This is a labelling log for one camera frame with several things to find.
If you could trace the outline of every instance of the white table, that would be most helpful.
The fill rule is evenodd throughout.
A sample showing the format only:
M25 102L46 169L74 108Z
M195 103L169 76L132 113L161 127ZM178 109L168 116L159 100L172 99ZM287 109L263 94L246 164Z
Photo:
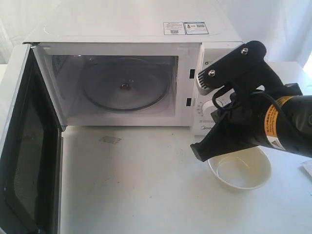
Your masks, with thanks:
M295 63L274 66L300 73ZM193 155L200 139L189 128L68 127L63 136L61 234L312 233L307 157L263 148L271 179L231 192Z

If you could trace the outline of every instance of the open microwave door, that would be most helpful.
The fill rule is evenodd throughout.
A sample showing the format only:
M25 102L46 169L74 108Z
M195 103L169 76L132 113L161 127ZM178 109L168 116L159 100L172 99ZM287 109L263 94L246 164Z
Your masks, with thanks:
M16 46L0 84L0 233L59 232L62 138L33 50Z

